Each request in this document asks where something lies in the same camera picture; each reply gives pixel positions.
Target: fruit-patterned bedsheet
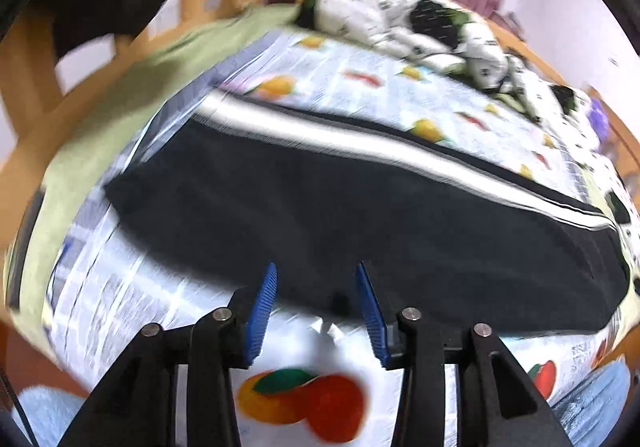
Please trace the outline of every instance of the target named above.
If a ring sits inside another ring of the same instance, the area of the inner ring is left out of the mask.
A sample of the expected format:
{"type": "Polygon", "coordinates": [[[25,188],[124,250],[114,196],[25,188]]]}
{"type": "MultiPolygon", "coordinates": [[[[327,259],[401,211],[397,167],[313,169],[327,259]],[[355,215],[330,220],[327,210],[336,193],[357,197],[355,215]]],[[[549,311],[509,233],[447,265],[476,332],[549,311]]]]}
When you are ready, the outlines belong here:
{"type": "Polygon", "coordinates": [[[500,101],[429,68],[286,30],[268,33],[215,68],[225,90],[412,132],[587,201],[562,142],[500,101]]]}
{"type": "MultiPolygon", "coordinates": [[[[113,176],[155,153],[214,85],[412,131],[582,197],[581,177],[561,142],[478,91],[315,34],[270,32],[169,99],[82,205],[52,275],[52,285],[61,282],[62,290],[50,340],[61,362],[88,389],[144,324],[187,325],[228,303],[230,287],[161,265],[132,243],[102,190],[113,176]]],[[[596,334],[502,338],[553,404],[626,331],[628,319],[619,308],[596,334]]],[[[380,366],[363,327],[278,309],[254,366],[232,373],[242,444],[306,447],[353,441],[350,445],[386,447],[401,377],[400,371],[380,366]]],[[[455,369],[446,366],[446,447],[456,444],[456,388],[455,369]]]]}

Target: black and white fabric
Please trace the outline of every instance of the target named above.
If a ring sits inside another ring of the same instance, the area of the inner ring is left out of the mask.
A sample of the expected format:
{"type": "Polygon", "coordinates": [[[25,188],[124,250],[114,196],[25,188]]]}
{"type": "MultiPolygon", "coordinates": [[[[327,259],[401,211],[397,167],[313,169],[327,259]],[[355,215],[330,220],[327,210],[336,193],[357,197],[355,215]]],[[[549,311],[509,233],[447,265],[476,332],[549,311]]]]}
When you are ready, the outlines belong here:
{"type": "Polygon", "coordinates": [[[214,90],[106,186],[151,254],[230,284],[278,265],[282,300],[359,316],[353,269],[442,324],[597,331],[628,290],[598,209],[379,124],[214,90]]]}
{"type": "Polygon", "coordinates": [[[512,92],[525,106],[529,117],[562,142],[578,164],[588,164],[592,151],[600,147],[598,136],[587,118],[591,109],[588,95],[575,88],[543,81],[535,72],[527,69],[517,56],[507,55],[507,61],[512,92]],[[562,92],[567,113],[554,93],[558,91],[562,92]]]}
{"type": "Polygon", "coordinates": [[[312,28],[445,72],[468,70],[482,90],[499,87],[508,70],[482,17],[451,0],[315,0],[312,28]]]}
{"type": "Polygon", "coordinates": [[[596,186],[604,194],[607,205],[620,225],[621,235],[626,241],[633,262],[638,265],[640,260],[640,215],[638,215],[633,199],[609,158],[592,153],[586,167],[593,175],[596,186]]]}

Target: blue gripper pad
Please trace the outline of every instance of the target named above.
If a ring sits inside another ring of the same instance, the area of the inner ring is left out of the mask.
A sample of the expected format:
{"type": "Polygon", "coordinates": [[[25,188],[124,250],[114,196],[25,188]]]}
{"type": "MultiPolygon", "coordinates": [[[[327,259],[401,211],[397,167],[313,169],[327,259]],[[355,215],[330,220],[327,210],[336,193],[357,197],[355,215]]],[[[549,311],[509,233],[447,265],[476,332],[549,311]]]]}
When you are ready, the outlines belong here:
{"type": "Polygon", "coordinates": [[[358,264],[356,268],[356,287],[373,354],[380,361],[382,367],[388,367],[390,355],[386,342],[385,318],[362,263],[358,264]]]}
{"type": "Polygon", "coordinates": [[[262,341],[267,331],[273,301],[276,299],[277,287],[278,271],[273,263],[269,263],[244,332],[244,351],[242,354],[249,366],[254,363],[255,358],[262,350],[262,341]]]}

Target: white stripe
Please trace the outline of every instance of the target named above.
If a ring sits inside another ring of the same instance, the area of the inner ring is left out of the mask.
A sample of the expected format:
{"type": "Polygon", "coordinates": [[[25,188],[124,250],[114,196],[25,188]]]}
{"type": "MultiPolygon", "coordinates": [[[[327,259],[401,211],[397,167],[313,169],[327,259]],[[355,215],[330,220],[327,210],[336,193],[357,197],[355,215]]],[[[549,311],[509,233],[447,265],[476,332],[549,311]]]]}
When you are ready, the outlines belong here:
{"type": "Polygon", "coordinates": [[[482,198],[537,212],[575,227],[615,229],[612,221],[602,214],[556,204],[454,158],[388,135],[350,129],[344,124],[331,124],[312,117],[301,118],[241,101],[219,90],[207,95],[196,112],[221,126],[222,131],[231,130],[235,134],[262,137],[284,146],[402,167],[482,198]]]}

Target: red fruit print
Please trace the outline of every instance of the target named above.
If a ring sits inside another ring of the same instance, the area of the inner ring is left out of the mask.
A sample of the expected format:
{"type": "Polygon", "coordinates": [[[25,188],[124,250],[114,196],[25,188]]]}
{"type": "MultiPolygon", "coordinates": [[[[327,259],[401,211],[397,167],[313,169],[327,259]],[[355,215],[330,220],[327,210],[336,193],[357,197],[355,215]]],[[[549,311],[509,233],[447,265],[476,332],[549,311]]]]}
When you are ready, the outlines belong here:
{"type": "Polygon", "coordinates": [[[535,157],[536,157],[538,160],[540,160],[540,162],[542,162],[542,163],[545,165],[545,167],[546,167],[547,169],[551,169],[551,167],[549,166],[548,161],[546,160],[546,158],[545,158],[545,156],[544,156],[543,154],[536,153],[535,151],[532,151],[532,153],[535,155],[535,157]]]}
{"type": "Polygon", "coordinates": [[[383,82],[378,77],[376,77],[375,75],[369,75],[368,73],[347,70],[342,72],[342,75],[348,77],[349,79],[358,79],[364,81],[369,86],[373,86],[374,88],[380,88],[383,85],[383,82]]]}
{"type": "Polygon", "coordinates": [[[346,443],[358,435],[365,398],[353,380],[342,375],[318,377],[306,387],[306,420],[325,442],[346,443]]]}
{"type": "Polygon", "coordinates": [[[469,115],[468,113],[465,112],[456,112],[457,115],[460,115],[463,119],[465,119],[467,122],[471,122],[472,124],[475,124],[478,128],[480,128],[482,131],[487,132],[489,131],[489,127],[482,122],[482,120],[469,115]]]}
{"type": "Polygon", "coordinates": [[[536,386],[542,398],[547,400],[554,391],[556,385],[556,375],[558,370],[554,361],[547,361],[544,366],[537,364],[529,372],[529,377],[533,377],[533,385],[536,386]]]}

